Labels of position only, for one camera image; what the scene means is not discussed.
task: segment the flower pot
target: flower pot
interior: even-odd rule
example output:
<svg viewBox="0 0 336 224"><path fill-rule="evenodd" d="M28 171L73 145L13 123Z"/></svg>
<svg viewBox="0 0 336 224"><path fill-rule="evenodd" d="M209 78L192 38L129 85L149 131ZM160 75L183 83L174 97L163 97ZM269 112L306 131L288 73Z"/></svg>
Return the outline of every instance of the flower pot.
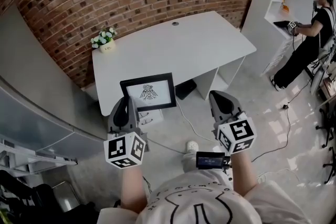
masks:
<svg viewBox="0 0 336 224"><path fill-rule="evenodd" d="M115 42L114 42L113 39L110 42L107 42L106 44L101 45L99 47L100 51L103 54L107 54L107 53L111 52L114 48L115 48Z"/></svg>

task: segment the black outfit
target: black outfit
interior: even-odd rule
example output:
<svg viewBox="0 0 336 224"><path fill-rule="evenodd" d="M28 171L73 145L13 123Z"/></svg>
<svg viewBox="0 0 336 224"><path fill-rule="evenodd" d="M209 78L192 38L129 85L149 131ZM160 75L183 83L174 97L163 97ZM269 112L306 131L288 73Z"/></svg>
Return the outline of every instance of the black outfit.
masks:
<svg viewBox="0 0 336 224"><path fill-rule="evenodd" d="M332 35L332 25L330 17L324 9L318 11L311 20L311 24L313 25L316 20L323 25L320 31L321 48L323 48ZM319 35L306 37L305 41L294 51L285 66L275 74L274 82L277 86L286 88L300 75L306 66L317 59L318 55Z"/></svg>

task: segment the person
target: person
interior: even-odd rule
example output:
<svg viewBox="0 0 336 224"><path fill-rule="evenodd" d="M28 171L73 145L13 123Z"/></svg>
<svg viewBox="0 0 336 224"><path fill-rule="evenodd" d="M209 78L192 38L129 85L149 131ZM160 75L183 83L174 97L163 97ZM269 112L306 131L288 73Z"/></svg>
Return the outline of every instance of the person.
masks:
<svg viewBox="0 0 336 224"><path fill-rule="evenodd" d="M276 183L258 183L247 151L231 156L233 188L221 169L196 169L197 151L198 144L189 141L185 173L162 184L148 201L140 167L124 169L121 208L101 210L97 223L310 223Z"/></svg>
<svg viewBox="0 0 336 224"><path fill-rule="evenodd" d="M333 14L331 10L333 0L314 0L314 2L329 9ZM328 12L323 8L319 9L310 25L300 24L294 29L294 34L303 34L306 39L294 51L285 66L270 77L270 81L277 91L285 89L301 74L306 66L316 60L319 55L319 48L323 48L332 36L333 24Z"/></svg>

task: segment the white t-shirt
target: white t-shirt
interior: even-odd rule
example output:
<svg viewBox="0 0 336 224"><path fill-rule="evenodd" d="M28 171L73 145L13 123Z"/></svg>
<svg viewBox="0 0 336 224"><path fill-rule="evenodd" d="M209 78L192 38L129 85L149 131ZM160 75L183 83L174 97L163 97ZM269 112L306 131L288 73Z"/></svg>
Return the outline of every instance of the white t-shirt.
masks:
<svg viewBox="0 0 336 224"><path fill-rule="evenodd" d="M100 211L98 224L302 224L302 210L274 182L258 184L244 198L217 169L195 170L161 185L138 215L121 208Z"/></svg>

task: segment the white desk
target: white desk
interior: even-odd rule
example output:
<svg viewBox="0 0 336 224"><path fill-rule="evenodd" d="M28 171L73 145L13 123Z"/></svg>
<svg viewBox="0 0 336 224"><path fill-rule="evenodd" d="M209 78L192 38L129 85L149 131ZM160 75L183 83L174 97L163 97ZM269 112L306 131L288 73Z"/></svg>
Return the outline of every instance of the white desk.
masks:
<svg viewBox="0 0 336 224"><path fill-rule="evenodd" d="M201 96L225 90L244 57L256 48L216 12L183 17L115 41L109 54L92 52L101 113L108 116L123 97L120 81L173 74L174 85L194 79Z"/></svg>

